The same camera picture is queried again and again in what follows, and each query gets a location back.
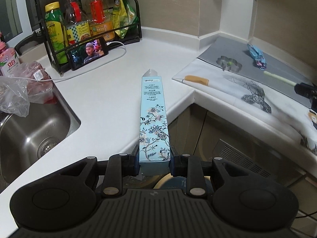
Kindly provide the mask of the pink pump soap bottle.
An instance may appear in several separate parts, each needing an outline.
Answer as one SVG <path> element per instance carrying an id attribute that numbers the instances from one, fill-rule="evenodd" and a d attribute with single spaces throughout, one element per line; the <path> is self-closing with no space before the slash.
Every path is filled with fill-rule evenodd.
<path id="1" fill-rule="evenodd" d="M 20 62 L 16 50 L 7 46 L 2 33 L 0 53 L 1 76 L 8 77 L 11 72 L 20 65 Z"/>

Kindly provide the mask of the cream round trash bin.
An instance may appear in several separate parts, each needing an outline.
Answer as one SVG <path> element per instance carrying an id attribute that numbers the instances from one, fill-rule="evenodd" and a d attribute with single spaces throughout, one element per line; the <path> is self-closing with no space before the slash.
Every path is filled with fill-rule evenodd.
<path id="1" fill-rule="evenodd" d="M 182 176 L 173 177 L 171 174 L 167 174 L 158 181 L 154 189 L 181 189 L 185 192 L 186 178 Z"/>

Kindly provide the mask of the light blue floral box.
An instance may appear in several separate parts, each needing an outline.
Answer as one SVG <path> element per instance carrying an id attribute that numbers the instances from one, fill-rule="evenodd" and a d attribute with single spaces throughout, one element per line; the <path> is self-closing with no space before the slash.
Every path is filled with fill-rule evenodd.
<path id="1" fill-rule="evenodd" d="M 144 176 L 165 175 L 171 158 L 162 78 L 149 69 L 141 80 L 139 164 Z"/>

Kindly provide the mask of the red capped sauce bottle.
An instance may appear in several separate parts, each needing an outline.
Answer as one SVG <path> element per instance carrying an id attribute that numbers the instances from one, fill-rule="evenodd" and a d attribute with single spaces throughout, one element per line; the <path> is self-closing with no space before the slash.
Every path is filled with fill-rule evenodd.
<path id="1" fill-rule="evenodd" d="M 82 12 L 77 0 L 66 0 L 65 2 L 66 14 L 64 19 L 65 27 L 71 27 L 77 23 L 80 23 L 82 18 Z"/>

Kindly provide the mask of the green handled utensil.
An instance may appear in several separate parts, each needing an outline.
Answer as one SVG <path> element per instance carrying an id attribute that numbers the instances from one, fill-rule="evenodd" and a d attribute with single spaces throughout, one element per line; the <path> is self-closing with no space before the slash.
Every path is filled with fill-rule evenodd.
<path id="1" fill-rule="evenodd" d="M 290 86 L 296 86 L 296 85 L 297 85 L 296 82 L 293 82 L 293 81 L 291 81 L 291 80 L 289 80 L 289 79 L 286 79 L 286 78 L 284 78 L 284 77 L 281 77 L 281 76 L 279 76 L 279 75 L 270 73 L 270 72 L 268 72 L 268 71 L 264 71 L 263 73 L 264 73 L 264 75 L 267 75 L 267 76 L 269 76 L 269 77 L 272 77 L 272 78 L 274 78 L 274 79 L 277 79 L 277 80 L 279 80 L 279 81 L 281 81 L 281 82 L 283 82 L 283 83 L 286 83 L 286 84 L 288 84 L 288 85 L 290 85 Z"/>

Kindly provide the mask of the green yellow snack bag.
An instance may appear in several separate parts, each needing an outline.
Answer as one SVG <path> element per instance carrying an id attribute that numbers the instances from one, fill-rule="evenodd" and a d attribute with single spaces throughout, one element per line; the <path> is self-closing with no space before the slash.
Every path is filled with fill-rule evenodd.
<path id="1" fill-rule="evenodd" d="M 127 0 L 115 0 L 112 10 L 112 23 L 115 33 L 120 39 L 126 36 L 129 29 L 129 25 L 136 24 L 139 18 L 136 15 L 135 10 L 130 6 Z"/>

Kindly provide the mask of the yellow green seasoning box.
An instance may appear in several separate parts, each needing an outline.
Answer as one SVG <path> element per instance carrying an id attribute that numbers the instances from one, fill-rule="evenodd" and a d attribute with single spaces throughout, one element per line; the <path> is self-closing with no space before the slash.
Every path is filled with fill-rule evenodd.
<path id="1" fill-rule="evenodd" d="M 77 42 L 91 37 L 89 22 L 86 20 L 66 27 L 68 44 L 73 45 Z"/>

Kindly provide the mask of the green yellow oil bottle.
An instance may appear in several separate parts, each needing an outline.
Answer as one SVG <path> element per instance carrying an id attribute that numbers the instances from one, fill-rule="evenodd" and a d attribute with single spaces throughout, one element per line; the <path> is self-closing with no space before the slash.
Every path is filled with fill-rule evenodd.
<path id="1" fill-rule="evenodd" d="M 63 13 L 59 2 L 49 3 L 45 6 L 45 23 L 53 50 L 58 52 L 68 46 Z"/>

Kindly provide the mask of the blue patterned wrapper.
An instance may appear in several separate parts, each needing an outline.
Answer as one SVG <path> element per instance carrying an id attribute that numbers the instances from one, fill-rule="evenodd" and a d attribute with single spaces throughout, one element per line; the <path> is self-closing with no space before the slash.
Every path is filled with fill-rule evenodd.
<path id="1" fill-rule="evenodd" d="M 247 44 L 247 47 L 251 57 L 255 61 L 256 67 L 260 70 L 266 70 L 266 59 L 264 58 L 262 50 L 252 44 Z"/>

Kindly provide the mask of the right beige cabinet door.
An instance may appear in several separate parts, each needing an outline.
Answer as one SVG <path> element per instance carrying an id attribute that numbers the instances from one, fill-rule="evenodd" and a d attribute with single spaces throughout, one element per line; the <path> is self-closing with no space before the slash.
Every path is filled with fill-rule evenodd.
<path id="1" fill-rule="evenodd" d="M 251 134 L 197 104 L 191 104 L 168 124 L 171 145 L 178 153 L 203 161 L 222 157 L 253 173 L 290 186 L 305 171 Z"/>

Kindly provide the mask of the silver ventilation grille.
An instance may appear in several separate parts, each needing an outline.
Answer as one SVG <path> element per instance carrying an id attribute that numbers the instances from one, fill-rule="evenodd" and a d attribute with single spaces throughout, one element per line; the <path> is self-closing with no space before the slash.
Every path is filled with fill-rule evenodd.
<path id="1" fill-rule="evenodd" d="M 237 164 L 253 173 L 278 182 L 282 182 L 284 177 L 281 160 L 269 151 L 256 149 L 250 153 L 242 152 L 219 139 L 212 155 L 224 158 L 225 160 Z"/>

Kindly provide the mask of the wooden handled knife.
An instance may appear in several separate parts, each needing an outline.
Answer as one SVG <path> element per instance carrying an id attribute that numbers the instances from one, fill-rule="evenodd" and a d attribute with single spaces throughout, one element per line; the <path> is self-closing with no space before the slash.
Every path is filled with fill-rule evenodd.
<path id="1" fill-rule="evenodd" d="M 223 88 L 223 84 L 221 82 L 211 81 L 209 79 L 195 76 L 195 75 L 186 75 L 183 79 L 178 77 L 173 77 L 172 79 L 183 84 L 198 83 L 200 85 L 208 86 L 210 88 L 215 88 L 215 89 Z"/>

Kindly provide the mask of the smartphone playing video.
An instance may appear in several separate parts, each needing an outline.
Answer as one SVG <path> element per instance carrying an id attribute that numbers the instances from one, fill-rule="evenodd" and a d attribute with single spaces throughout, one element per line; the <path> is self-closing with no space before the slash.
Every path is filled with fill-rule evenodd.
<path id="1" fill-rule="evenodd" d="M 86 42 L 68 52 L 70 68 L 78 70 L 108 53 L 109 49 L 103 37 Z"/>

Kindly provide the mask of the blue trash bag liner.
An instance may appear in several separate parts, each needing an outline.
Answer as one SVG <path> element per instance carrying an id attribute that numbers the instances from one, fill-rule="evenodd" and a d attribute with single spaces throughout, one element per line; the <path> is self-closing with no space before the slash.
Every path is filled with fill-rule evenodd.
<path id="1" fill-rule="evenodd" d="M 166 180 L 162 186 L 162 189 L 181 189 L 182 191 L 186 191 L 186 178 L 185 177 L 172 177 Z"/>

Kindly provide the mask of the orange label oil bottle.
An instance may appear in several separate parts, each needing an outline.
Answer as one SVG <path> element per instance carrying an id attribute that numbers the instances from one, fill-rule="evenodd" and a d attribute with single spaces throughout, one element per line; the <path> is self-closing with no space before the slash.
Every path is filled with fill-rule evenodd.
<path id="1" fill-rule="evenodd" d="M 87 6 L 90 10 L 89 27 L 92 36 L 104 33 L 105 41 L 115 39 L 111 15 L 107 4 L 103 0 L 87 0 Z"/>

